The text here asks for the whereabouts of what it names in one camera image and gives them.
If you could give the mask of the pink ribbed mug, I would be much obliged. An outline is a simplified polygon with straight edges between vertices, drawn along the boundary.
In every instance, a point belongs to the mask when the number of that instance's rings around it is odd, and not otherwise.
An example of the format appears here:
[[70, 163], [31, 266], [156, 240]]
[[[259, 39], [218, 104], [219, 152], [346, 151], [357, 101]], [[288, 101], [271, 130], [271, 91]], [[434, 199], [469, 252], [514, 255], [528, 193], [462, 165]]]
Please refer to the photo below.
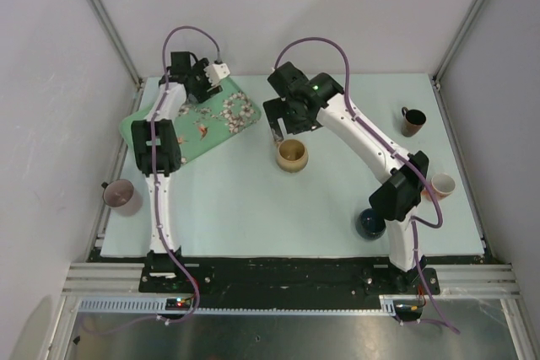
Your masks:
[[101, 188], [103, 202], [123, 217], [135, 215], [143, 205], [143, 198], [130, 180], [103, 182]]

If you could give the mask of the beige mug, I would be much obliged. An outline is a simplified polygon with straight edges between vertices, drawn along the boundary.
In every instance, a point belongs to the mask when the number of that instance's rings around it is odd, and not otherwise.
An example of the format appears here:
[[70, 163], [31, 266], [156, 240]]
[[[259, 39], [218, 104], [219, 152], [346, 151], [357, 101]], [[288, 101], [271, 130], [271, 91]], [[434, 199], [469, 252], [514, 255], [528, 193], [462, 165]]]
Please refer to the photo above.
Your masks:
[[309, 161], [306, 146], [296, 139], [285, 139], [277, 146], [276, 162], [278, 167], [288, 173], [297, 173], [305, 168]]

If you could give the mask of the blue mug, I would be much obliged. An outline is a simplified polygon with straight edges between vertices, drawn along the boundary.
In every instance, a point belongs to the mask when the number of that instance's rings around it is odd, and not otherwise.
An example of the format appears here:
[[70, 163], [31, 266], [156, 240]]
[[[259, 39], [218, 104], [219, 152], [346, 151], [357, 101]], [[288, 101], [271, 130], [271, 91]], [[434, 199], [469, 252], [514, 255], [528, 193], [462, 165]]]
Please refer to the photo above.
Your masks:
[[363, 210], [355, 219], [356, 232], [365, 240], [377, 240], [386, 231], [386, 223], [373, 208]]

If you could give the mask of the orange cup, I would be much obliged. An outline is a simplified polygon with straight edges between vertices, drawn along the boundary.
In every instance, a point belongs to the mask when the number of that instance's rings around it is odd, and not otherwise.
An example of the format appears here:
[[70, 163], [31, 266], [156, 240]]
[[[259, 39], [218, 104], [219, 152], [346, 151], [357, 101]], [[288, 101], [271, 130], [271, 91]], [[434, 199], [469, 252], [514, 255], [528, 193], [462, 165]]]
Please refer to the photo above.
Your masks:
[[451, 195], [456, 189], [456, 182], [447, 173], [436, 173], [428, 178], [429, 186], [436, 201], [440, 201]]

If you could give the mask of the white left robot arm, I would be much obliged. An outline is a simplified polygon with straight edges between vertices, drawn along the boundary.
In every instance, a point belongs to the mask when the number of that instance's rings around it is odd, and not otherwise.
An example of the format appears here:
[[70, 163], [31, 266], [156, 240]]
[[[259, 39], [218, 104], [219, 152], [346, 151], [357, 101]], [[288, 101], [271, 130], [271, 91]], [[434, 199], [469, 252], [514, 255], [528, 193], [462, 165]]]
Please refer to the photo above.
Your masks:
[[209, 60], [190, 51], [174, 51], [159, 81], [154, 104], [143, 119], [131, 124], [136, 165], [145, 176], [151, 212], [151, 239], [144, 262], [147, 278], [157, 278], [170, 292], [186, 285], [187, 272], [172, 259], [178, 249], [170, 223], [170, 183], [181, 166], [181, 147], [176, 140], [174, 120], [187, 102], [201, 103], [221, 88], [208, 77]]

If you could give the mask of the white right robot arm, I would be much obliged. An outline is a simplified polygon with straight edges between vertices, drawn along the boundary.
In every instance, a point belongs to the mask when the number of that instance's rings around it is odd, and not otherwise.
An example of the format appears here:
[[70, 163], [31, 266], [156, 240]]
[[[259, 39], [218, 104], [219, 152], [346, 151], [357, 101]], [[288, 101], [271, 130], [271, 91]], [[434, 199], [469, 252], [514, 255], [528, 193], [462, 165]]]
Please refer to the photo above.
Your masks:
[[274, 141], [325, 127], [339, 137], [368, 166], [381, 186], [369, 197], [370, 206], [386, 221], [390, 243], [391, 286], [410, 293], [420, 283], [415, 267], [410, 223], [421, 202], [424, 185], [417, 173], [427, 175], [429, 159], [423, 152], [409, 153], [397, 146], [360, 113], [343, 86], [327, 73], [307, 78], [291, 62], [268, 77], [278, 95], [263, 103]]

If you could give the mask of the brown mug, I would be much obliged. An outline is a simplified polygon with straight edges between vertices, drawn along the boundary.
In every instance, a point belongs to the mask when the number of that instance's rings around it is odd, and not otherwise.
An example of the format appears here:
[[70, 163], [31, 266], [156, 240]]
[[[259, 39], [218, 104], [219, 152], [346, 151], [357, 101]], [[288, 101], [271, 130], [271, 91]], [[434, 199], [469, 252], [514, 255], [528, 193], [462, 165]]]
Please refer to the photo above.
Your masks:
[[405, 106], [401, 108], [401, 112], [401, 133], [405, 137], [413, 137], [426, 123], [427, 117], [423, 111], [417, 109], [409, 109]]

